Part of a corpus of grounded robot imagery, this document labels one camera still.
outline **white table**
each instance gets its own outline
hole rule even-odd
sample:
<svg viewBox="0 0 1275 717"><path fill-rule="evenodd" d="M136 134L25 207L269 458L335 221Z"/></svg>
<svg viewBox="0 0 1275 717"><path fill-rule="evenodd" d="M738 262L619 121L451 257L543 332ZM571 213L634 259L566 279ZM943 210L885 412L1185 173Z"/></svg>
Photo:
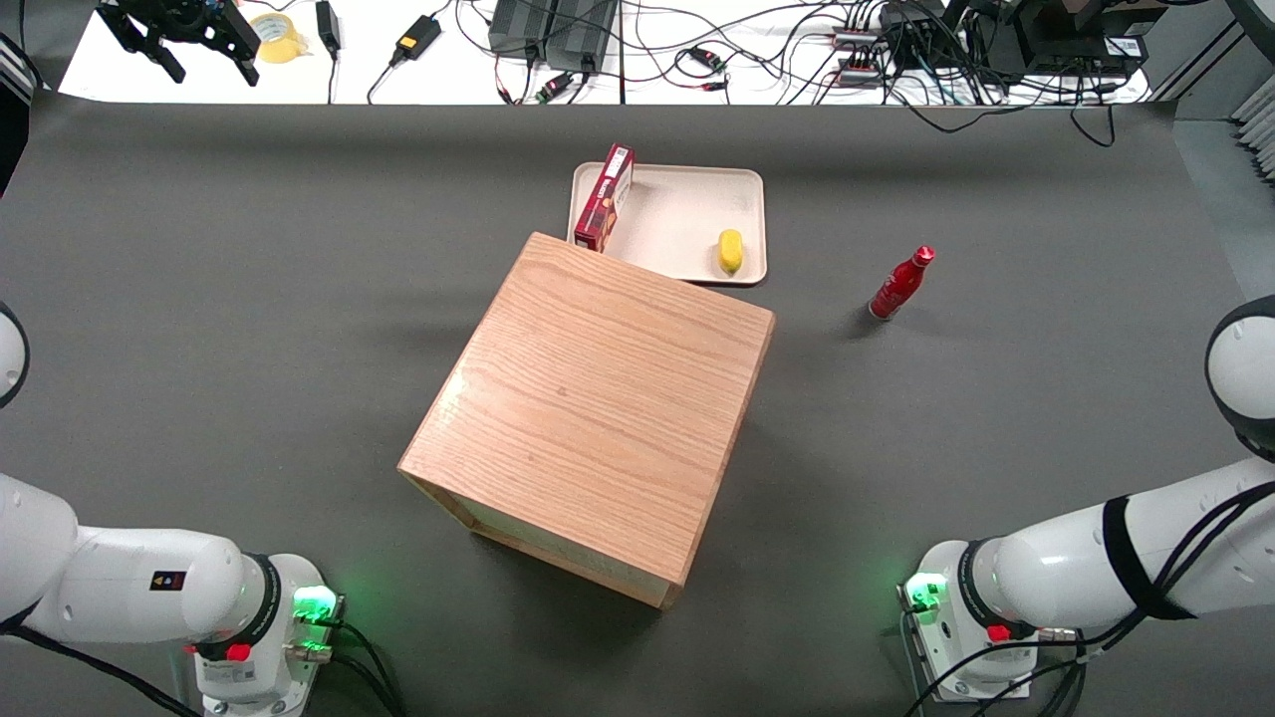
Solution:
<svg viewBox="0 0 1275 717"><path fill-rule="evenodd" d="M385 69L394 42L421 14L436 11L444 0L332 0L340 17L344 48L337 70L335 102L340 105L366 103L367 89ZM884 0L868 0L873 4L870 15L877 24L876 5ZM696 42L720 40L722 36L701 20L683 14L655 9L658 3L678 9L691 10L704 15L717 24L728 23L752 13L764 11L783 5L783 0L643 0L626 3L616 19L615 32L623 23L623 37L630 43L648 47L669 47L650 54L629 47L625 50L626 100L630 105L722 105L727 103L724 92L704 92L676 87L668 82L632 82L653 78L668 69L677 51ZM487 52L487 24L479 13L490 17L496 0L453 0L446 10L439 13L442 36L414 61L394 70L377 89L374 100L377 105L502 105L495 89L495 71L500 71L505 85L515 96L521 91L527 78L527 65L523 60L502 59L499 63ZM748 51L769 57L784 45L789 32L813 6L789 6L776 9L751 20L733 24L727 33L733 43ZM273 10L263 4L245 3L242 13L252 19ZM844 15L845 10L829 8L829 14ZM315 24L314 0L292 3L286 14L292 18L297 31L310 45L310 54L291 63L272 65L258 61L261 79L256 87L249 87L232 63L200 46L168 43L177 60L186 68L182 84L173 83L158 65L150 64L142 55L130 55L120 48L115 37L94 14L84 31L70 68L59 87L60 92L105 102L172 102L172 103L324 103L328 94L330 60L319 42ZM801 26L798 37L805 33L831 32L838 24L831 18L817 18ZM474 46L469 38L482 45ZM729 51L720 45L708 47L722 55ZM807 37L794 43L788 54L788 66L793 75L802 79L775 79L756 63L743 57L731 61L729 102L734 105L811 105L822 93L819 79L805 91L801 85L805 78L824 77L835 65L835 57L848 52L833 54L830 41ZM683 66L697 71L700 68L691 61ZM617 105L620 103L620 43L612 40L603 75L590 78L588 87L580 93L576 103ZM560 74L544 64L532 74L533 94L544 82ZM671 75L682 84L701 84L708 80L692 79L674 73ZM1034 78L1046 82L1048 78ZM1052 80L1066 92L1075 87L1075 79ZM824 105L900 105L905 98L912 105L952 105L954 102L975 103L970 88L961 82L943 83L941 91L935 80L921 71L908 71L895 84L895 93L885 97L880 87L863 89L833 89L821 101ZM1136 102L1149 93L1146 77L1140 71L1123 88L1105 94L1109 103ZM997 91L991 96L998 98ZM1043 101L1051 100L1052 92L1043 94ZM1033 103L1042 97L1039 88L1015 88L1003 102L1009 105Z"/></svg>

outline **tape roll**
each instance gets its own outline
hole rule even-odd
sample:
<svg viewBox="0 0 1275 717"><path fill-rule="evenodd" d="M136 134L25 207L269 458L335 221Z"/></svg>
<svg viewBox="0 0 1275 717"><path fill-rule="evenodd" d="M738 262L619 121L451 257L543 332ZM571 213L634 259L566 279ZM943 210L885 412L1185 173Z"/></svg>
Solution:
<svg viewBox="0 0 1275 717"><path fill-rule="evenodd" d="M256 56L263 63L289 63L306 52L306 41L297 33L292 18L266 13L251 22L252 32L261 38Z"/></svg>

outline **soda bottle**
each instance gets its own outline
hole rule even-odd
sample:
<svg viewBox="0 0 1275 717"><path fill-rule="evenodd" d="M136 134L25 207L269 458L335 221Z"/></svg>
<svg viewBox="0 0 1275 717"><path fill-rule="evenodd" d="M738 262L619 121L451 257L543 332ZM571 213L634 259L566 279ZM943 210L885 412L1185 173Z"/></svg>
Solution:
<svg viewBox="0 0 1275 717"><path fill-rule="evenodd" d="M868 304L868 313L882 322L890 320L894 313L921 288L921 282L926 278L926 267L933 260L933 249L929 246L917 249L912 259L899 264L894 268L894 272L890 272L877 295L872 297L872 302Z"/></svg>

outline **wood grain surface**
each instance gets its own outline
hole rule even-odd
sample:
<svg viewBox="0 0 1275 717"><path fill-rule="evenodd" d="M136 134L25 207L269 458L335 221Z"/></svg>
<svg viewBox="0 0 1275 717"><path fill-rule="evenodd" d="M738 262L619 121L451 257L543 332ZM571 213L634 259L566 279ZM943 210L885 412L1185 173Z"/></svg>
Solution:
<svg viewBox="0 0 1275 717"><path fill-rule="evenodd" d="M399 469L685 584L773 328L532 235Z"/></svg>

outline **red button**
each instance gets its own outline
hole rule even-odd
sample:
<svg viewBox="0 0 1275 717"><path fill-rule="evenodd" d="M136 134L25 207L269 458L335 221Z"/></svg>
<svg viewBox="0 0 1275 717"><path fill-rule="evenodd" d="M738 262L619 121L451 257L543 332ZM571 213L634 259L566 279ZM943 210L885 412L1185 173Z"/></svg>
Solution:
<svg viewBox="0 0 1275 717"><path fill-rule="evenodd" d="M244 662L251 653L252 646L250 644L232 644L226 648L226 660L229 660L231 662Z"/></svg>

